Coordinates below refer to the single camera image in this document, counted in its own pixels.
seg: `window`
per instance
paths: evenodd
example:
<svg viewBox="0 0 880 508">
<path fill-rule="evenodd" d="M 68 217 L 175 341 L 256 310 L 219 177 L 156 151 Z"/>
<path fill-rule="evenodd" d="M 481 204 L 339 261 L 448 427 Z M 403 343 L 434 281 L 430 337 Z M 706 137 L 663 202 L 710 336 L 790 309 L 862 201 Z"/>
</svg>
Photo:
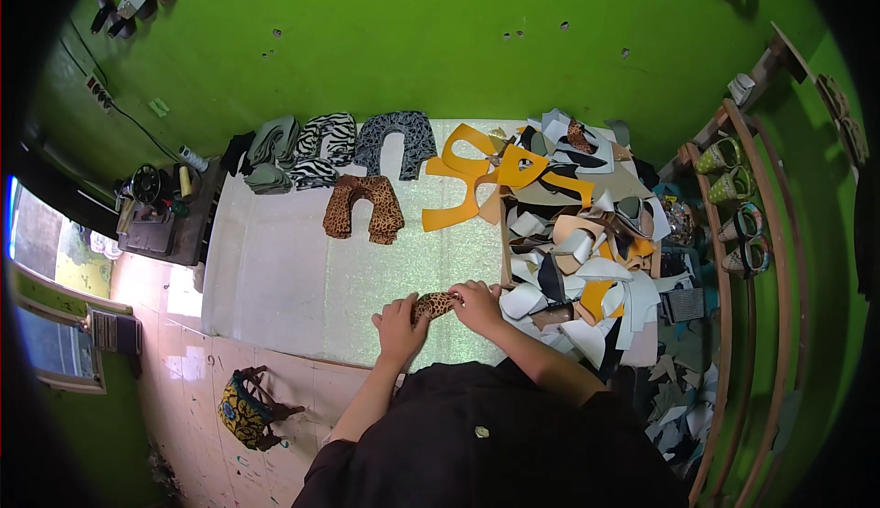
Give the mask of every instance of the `window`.
<svg viewBox="0 0 880 508">
<path fill-rule="evenodd" d="M 15 316 L 31 364 L 40 370 L 94 379 L 92 337 L 76 326 L 62 324 L 16 306 Z"/>
</svg>

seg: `white thread spool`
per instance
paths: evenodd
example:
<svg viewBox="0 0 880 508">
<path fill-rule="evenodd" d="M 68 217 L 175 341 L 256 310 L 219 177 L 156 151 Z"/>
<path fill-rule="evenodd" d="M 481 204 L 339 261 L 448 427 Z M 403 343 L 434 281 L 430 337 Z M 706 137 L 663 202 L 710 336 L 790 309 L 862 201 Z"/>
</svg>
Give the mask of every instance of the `white thread spool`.
<svg viewBox="0 0 880 508">
<path fill-rule="evenodd" d="M 189 163 L 190 166 L 198 170 L 200 173 L 204 173 L 205 170 L 208 169 L 208 162 L 199 155 L 195 154 L 186 145 L 181 145 L 181 149 L 178 150 L 178 152 L 181 153 L 181 157 L 183 158 L 183 160 Z"/>
</svg>

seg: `leopard print fabric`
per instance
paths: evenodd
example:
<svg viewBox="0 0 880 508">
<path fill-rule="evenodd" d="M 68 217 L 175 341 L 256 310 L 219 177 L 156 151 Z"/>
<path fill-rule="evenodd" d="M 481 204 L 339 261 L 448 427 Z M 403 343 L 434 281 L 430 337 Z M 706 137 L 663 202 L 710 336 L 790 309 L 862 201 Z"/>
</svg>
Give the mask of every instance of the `leopard print fabric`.
<svg viewBox="0 0 880 508">
<path fill-rule="evenodd" d="M 324 213 L 324 231 L 333 238 L 351 237 L 351 207 L 362 198 L 373 203 L 369 242 L 390 245 L 397 240 L 397 231 L 403 229 L 404 222 L 397 195 L 384 175 L 340 177 Z"/>
<path fill-rule="evenodd" d="M 428 320 L 434 320 L 446 312 L 452 311 L 452 301 L 461 300 L 458 294 L 431 293 L 425 294 L 412 304 L 410 323 L 413 327 L 418 324 L 423 314 L 428 314 Z"/>
<path fill-rule="evenodd" d="M 581 124 L 574 118 L 568 123 L 568 144 L 575 149 L 582 150 L 587 154 L 592 154 L 595 149 L 587 142 L 587 138 L 583 136 L 583 128 Z"/>
</svg>

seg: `zebra print fabric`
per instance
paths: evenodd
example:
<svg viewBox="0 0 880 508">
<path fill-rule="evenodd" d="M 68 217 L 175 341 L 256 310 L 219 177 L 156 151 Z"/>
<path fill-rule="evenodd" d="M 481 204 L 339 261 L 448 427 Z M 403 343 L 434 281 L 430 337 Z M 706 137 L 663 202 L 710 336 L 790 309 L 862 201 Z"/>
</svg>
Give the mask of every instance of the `zebra print fabric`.
<svg viewBox="0 0 880 508">
<path fill-rule="evenodd" d="M 339 173 L 332 162 L 319 157 L 298 160 L 290 172 L 297 191 L 306 189 L 332 187 L 339 179 Z"/>
<path fill-rule="evenodd" d="M 327 160 L 333 166 L 348 166 L 355 158 L 358 129 L 349 113 L 315 116 L 305 123 L 297 140 L 297 159 L 320 156 L 321 144 L 327 139 Z"/>
</svg>

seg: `yellow leather piece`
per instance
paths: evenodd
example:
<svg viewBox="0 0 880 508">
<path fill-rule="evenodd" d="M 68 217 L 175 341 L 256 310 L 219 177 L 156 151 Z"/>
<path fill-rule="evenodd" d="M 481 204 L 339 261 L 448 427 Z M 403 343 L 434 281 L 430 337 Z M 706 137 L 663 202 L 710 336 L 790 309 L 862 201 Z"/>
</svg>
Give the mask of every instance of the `yellow leather piece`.
<svg viewBox="0 0 880 508">
<path fill-rule="evenodd" d="M 609 317 L 623 317 L 623 302 L 621 302 L 621 305 L 617 309 L 611 312 Z"/>
<path fill-rule="evenodd" d="M 588 208 L 593 205 L 593 187 L 595 184 L 583 180 L 567 178 L 553 172 L 545 173 L 542 179 L 550 185 L 556 185 L 556 187 L 571 189 L 572 191 L 580 193 L 582 208 Z"/>
<path fill-rule="evenodd" d="M 602 244 L 599 245 L 599 255 L 603 258 L 607 258 L 608 260 L 616 261 L 614 259 L 614 255 L 611 253 L 611 247 L 608 246 L 607 240 L 603 241 Z"/>
<path fill-rule="evenodd" d="M 608 293 L 614 281 L 590 281 L 583 287 L 581 305 L 583 305 L 596 320 L 602 319 L 602 298 Z"/>
<path fill-rule="evenodd" d="M 632 246 L 629 247 L 628 256 L 632 258 L 633 256 L 647 256 L 653 253 L 654 247 L 651 246 L 650 240 L 646 238 L 634 238 L 632 240 Z"/>
<path fill-rule="evenodd" d="M 532 165 L 520 170 L 519 162 L 523 159 L 532 162 Z M 550 160 L 522 149 L 522 147 L 508 145 L 507 150 L 504 150 L 504 158 L 501 159 L 498 167 L 500 171 L 498 183 L 514 189 L 521 189 L 537 180 L 549 162 Z"/>
<path fill-rule="evenodd" d="M 464 182 L 468 188 L 467 193 L 465 193 L 464 202 L 455 208 L 422 209 L 422 228 L 425 232 L 454 226 L 463 221 L 468 221 L 468 219 L 479 214 L 479 206 L 477 206 L 477 195 L 475 191 L 477 186 L 482 183 L 498 183 L 497 170 L 479 177 L 473 177 L 465 173 L 457 172 L 446 166 L 443 159 L 439 157 L 433 157 L 428 160 L 428 163 L 425 165 L 425 173 L 428 175 L 458 178 Z"/>
<path fill-rule="evenodd" d="M 452 145 L 459 139 L 467 141 L 484 154 L 494 155 L 497 153 L 489 136 L 471 128 L 467 124 L 458 124 L 455 131 L 446 138 L 446 144 L 443 147 L 444 164 L 456 172 L 461 172 L 475 178 L 486 175 L 486 172 L 490 171 L 490 162 L 488 160 L 465 159 L 452 152 Z"/>
</svg>

